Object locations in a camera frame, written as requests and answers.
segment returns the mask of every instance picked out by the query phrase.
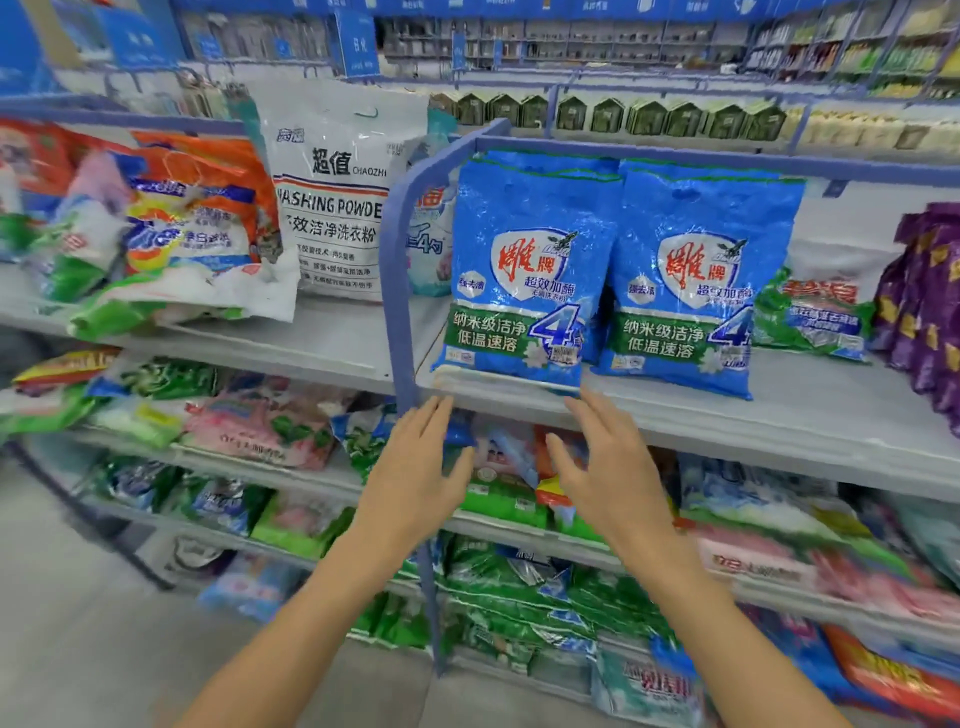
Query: forearm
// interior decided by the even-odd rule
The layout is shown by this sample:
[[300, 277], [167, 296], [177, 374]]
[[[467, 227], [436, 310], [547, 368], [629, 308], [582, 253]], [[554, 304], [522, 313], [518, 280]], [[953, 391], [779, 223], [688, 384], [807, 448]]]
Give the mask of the forearm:
[[344, 636], [396, 571], [348, 530], [276, 618], [207, 683], [178, 728], [292, 728]]
[[837, 709], [747, 619], [699, 563], [686, 537], [667, 546], [676, 560], [634, 574], [684, 644], [730, 728], [851, 728]]

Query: person's arm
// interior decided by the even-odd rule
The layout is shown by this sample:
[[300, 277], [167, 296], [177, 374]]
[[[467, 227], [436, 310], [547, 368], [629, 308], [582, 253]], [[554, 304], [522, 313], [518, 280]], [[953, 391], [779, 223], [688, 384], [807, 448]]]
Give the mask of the person's arm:
[[347, 631], [417, 544], [463, 502], [464, 449], [441, 474], [453, 399], [431, 398], [394, 426], [350, 528], [299, 592], [206, 684], [177, 728], [292, 728]]
[[547, 446], [577, 512], [657, 603], [729, 728], [851, 728], [747, 619], [673, 527], [657, 466], [633, 418], [599, 393], [566, 398], [589, 445], [588, 469], [556, 435]]

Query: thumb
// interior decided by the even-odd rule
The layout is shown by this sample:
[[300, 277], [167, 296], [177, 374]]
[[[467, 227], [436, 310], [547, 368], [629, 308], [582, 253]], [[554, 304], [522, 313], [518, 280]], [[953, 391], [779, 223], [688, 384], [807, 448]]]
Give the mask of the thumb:
[[557, 469], [557, 474], [560, 476], [560, 482], [561, 485], [564, 486], [564, 489], [566, 490], [566, 486], [571, 483], [575, 484], [579, 482], [583, 471], [573, 462], [573, 458], [570, 457], [564, 441], [553, 432], [550, 432], [546, 436], [546, 448], [550, 452], [553, 467]]
[[473, 448], [463, 448], [457, 462], [453, 464], [453, 470], [446, 477], [446, 489], [451, 494], [456, 494], [458, 504], [464, 499], [471, 475], [473, 475]]

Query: left hand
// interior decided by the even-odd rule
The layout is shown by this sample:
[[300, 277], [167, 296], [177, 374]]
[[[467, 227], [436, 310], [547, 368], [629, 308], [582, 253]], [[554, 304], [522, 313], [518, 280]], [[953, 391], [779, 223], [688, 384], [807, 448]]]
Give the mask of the left hand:
[[434, 535], [464, 501], [473, 448], [464, 448], [444, 477], [444, 436], [453, 398], [431, 397], [394, 425], [360, 496], [350, 530], [362, 532], [402, 562]]

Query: right hand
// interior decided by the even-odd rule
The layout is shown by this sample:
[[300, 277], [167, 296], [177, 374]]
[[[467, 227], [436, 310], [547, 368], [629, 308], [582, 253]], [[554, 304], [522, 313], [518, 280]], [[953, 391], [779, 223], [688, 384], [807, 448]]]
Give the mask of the right hand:
[[580, 516], [607, 541], [627, 569], [643, 581], [655, 572], [699, 565], [696, 552], [673, 526], [660, 472], [633, 418], [586, 387], [564, 398], [590, 450], [581, 470], [563, 440], [546, 436], [560, 485]]

